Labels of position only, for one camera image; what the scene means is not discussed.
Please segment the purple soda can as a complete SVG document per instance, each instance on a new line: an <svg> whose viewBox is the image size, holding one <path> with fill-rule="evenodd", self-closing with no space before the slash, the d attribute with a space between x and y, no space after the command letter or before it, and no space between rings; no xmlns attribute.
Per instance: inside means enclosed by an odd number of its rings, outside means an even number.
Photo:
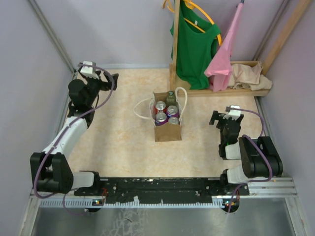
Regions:
<svg viewBox="0 0 315 236"><path fill-rule="evenodd" d="M164 112L157 112L156 116L155 116L155 124L156 126L161 126L166 124L168 121L168 116L166 113Z"/></svg>
<svg viewBox="0 0 315 236"><path fill-rule="evenodd" d="M178 110L177 106L175 106L175 105L168 106L167 110L166 110L166 115L169 118L171 118L171 117L179 118L179 110Z"/></svg>

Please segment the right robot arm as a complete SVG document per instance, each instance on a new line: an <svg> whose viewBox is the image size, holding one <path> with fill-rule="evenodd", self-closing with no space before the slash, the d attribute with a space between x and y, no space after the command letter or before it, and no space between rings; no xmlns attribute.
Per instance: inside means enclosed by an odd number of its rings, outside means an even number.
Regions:
<svg viewBox="0 0 315 236"><path fill-rule="evenodd" d="M226 169L220 176L220 190L224 194L238 194L251 182L266 182L283 174L283 162L272 139L261 131L256 139L239 136L244 118L238 107L228 107L227 113L213 111L210 125L217 121L220 131L219 156L223 160L240 160L241 164Z"/></svg>

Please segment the red soda can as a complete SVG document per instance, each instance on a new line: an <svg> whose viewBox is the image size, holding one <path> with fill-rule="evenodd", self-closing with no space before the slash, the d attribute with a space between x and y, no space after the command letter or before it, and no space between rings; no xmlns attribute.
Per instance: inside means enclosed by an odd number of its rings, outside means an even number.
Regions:
<svg viewBox="0 0 315 236"><path fill-rule="evenodd" d="M168 119L168 123L170 123L170 124L180 124L179 119L177 117L170 117Z"/></svg>

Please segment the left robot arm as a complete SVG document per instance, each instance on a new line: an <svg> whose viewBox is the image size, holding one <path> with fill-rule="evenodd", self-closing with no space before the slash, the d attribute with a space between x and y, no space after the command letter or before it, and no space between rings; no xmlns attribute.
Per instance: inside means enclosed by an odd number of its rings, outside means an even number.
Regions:
<svg viewBox="0 0 315 236"><path fill-rule="evenodd" d="M82 190L84 195L97 195L102 191L98 172L73 172L67 158L72 153L79 138L90 127L98 104L99 92L113 92L117 88L118 74L96 71L81 73L82 79L75 79L68 85L68 116L61 131L42 152L30 157L33 190L37 197L46 198L55 194L67 194L72 190Z"/></svg>

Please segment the brown canvas bag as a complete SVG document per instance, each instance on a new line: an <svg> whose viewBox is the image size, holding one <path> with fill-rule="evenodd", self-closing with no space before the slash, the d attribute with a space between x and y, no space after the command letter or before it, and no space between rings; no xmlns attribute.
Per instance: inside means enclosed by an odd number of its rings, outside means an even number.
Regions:
<svg viewBox="0 0 315 236"><path fill-rule="evenodd" d="M184 104L180 104L179 100L179 91L182 91L185 95ZM163 124L158 123L156 120L156 113L155 113L155 105L160 101L165 101L167 97L167 92L162 93L153 93L153 95L149 98L142 99L139 101L133 109L133 112L136 116L141 119L149 120L154 125L154 135L155 135L155 142L170 142L170 141L180 141L182 139L182 120L183 114L187 106L188 102L188 93L185 88L177 87L174 91L176 104L179 108L179 123L178 124L171 124L168 122L168 118L166 122ZM137 113L136 108L143 102L149 101L149 112L150 115L148 117L142 116Z"/></svg>

